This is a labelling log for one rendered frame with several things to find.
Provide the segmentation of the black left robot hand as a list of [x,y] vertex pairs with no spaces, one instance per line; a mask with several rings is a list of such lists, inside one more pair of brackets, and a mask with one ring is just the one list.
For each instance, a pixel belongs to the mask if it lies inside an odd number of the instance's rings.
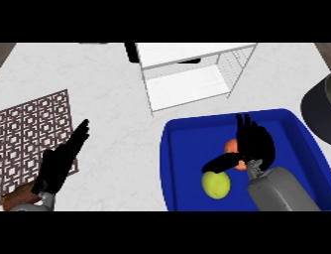
[[35,183],[32,186],[32,194],[47,192],[56,194],[63,186],[72,163],[82,148],[82,143],[88,137],[85,119],[75,129],[69,140],[54,150],[42,152],[42,162]]

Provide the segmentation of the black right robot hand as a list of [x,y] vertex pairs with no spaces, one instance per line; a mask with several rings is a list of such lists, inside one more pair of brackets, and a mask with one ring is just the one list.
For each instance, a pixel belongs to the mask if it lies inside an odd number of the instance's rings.
[[239,161],[259,161],[258,169],[265,171],[274,160],[274,145],[268,132],[249,120],[248,115],[236,115],[237,130],[237,151],[225,153],[212,159],[202,167],[202,172],[218,174],[233,168]]

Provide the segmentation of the blue plastic tray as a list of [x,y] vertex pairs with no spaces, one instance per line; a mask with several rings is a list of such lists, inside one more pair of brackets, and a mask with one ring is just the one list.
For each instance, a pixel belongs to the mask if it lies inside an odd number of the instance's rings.
[[[252,111],[248,116],[271,136],[273,163],[290,171],[318,208],[331,211],[331,169],[301,121],[285,109]],[[202,167],[224,153],[224,144],[234,138],[234,114],[166,122],[159,143],[159,178],[168,210],[255,210],[246,191],[246,172],[227,170],[230,192],[224,198],[209,198],[202,189]]]

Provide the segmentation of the yellow-green squash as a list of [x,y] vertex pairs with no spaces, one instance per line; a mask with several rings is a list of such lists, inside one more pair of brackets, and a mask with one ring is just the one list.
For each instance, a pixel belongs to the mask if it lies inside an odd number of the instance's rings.
[[202,175],[202,189],[206,196],[221,199],[230,192],[230,178],[224,172],[205,172]]

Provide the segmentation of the white tiered shelf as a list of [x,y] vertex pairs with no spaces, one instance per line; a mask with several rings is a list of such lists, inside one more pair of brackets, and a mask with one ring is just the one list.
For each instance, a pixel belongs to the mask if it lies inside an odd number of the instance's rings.
[[137,43],[152,112],[231,92],[256,43]]

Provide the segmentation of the black object behind shelf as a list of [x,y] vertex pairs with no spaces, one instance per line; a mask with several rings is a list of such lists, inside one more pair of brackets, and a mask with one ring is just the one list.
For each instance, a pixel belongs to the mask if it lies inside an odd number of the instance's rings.
[[128,61],[132,64],[138,64],[138,56],[137,56],[137,51],[135,51],[135,45],[134,45],[134,43],[124,43],[124,48],[125,48],[125,53],[127,53]]

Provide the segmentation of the orange vegetable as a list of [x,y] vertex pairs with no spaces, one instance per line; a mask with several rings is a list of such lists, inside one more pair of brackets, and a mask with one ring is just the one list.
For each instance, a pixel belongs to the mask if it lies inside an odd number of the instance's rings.
[[[237,140],[230,139],[224,144],[224,152],[228,154],[236,154],[239,152],[237,150]],[[234,169],[237,171],[243,171],[246,169],[245,161],[240,157],[237,157],[237,164],[234,165]]]

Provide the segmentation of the brown patterned placemat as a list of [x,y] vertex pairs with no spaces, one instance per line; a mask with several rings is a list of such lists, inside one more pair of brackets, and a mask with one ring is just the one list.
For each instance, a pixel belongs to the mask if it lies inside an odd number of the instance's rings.
[[42,152],[54,150],[72,132],[66,90],[0,110],[0,205],[1,196],[35,179]]

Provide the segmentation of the brown round object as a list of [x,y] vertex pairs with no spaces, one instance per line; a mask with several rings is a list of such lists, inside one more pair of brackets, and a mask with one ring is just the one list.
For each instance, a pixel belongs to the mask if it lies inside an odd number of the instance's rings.
[[14,190],[1,196],[1,208],[8,211],[17,204],[34,204],[39,198],[32,194],[34,182],[29,182],[14,188]]

